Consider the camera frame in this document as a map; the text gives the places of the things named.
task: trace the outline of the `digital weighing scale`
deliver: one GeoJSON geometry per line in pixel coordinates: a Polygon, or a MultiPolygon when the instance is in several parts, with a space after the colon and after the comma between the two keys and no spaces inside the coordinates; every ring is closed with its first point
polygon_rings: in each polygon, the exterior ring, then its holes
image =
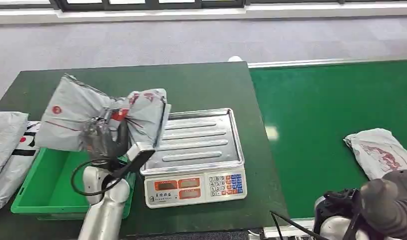
{"type": "Polygon", "coordinates": [[[153,208],[243,199],[245,159],[229,108],[171,113],[161,143],[140,169],[153,208]]]}

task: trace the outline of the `scale keypad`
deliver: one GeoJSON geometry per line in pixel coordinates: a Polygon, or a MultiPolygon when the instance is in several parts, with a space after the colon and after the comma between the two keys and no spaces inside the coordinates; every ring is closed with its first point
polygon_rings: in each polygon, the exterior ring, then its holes
{"type": "Polygon", "coordinates": [[[211,197],[234,195],[243,193],[241,174],[210,176],[209,190],[211,197]]]}

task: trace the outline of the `stainless steel tray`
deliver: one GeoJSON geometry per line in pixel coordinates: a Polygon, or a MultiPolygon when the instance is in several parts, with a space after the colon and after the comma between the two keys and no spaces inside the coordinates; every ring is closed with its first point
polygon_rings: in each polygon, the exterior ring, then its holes
{"type": "Polygon", "coordinates": [[[171,113],[144,176],[240,167],[245,159],[233,110],[171,113]]]}

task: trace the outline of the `robotic arm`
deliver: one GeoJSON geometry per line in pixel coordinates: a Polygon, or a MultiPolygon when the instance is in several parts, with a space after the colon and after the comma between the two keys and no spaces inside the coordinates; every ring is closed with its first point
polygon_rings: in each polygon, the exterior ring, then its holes
{"type": "Polygon", "coordinates": [[[407,170],[391,171],[360,190],[328,191],[316,202],[314,232],[329,240],[407,240],[407,170]]]}
{"type": "Polygon", "coordinates": [[[130,195],[130,186],[124,178],[130,172],[138,172],[155,152],[146,142],[136,142],[128,149],[125,120],[120,122],[117,139],[113,141],[107,124],[109,116],[106,113],[85,124],[82,138],[91,160],[78,166],[71,177],[73,189],[86,196],[90,204],[79,240],[118,240],[124,206],[130,195]],[[118,160],[125,153],[128,161],[118,160]],[[92,164],[83,172],[84,191],[81,191],[74,184],[74,176],[89,163],[92,164]]]}

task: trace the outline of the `plastic mailer bag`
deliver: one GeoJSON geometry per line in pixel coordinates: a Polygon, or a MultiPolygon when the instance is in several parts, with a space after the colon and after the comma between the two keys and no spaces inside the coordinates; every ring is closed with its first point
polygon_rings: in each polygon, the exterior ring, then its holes
{"type": "Polygon", "coordinates": [[[27,129],[28,114],[0,112],[0,172],[27,129]]]}
{"type": "Polygon", "coordinates": [[[41,118],[36,144],[62,151],[81,151],[85,122],[108,110],[113,112],[108,125],[114,138],[120,121],[125,118],[131,144],[146,142],[157,146],[170,105],[164,89],[132,91],[126,97],[111,97],[64,74],[41,118]]]}
{"type": "Polygon", "coordinates": [[[39,152],[39,148],[35,145],[35,135],[39,128],[39,121],[28,122],[27,130],[20,139],[17,139],[18,146],[12,151],[0,172],[0,209],[23,183],[39,152]]]}
{"type": "Polygon", "coordinates": [[[407,150],[388,130],[375,128],[343,139],[370,180],[407,169],[407,150]]]}

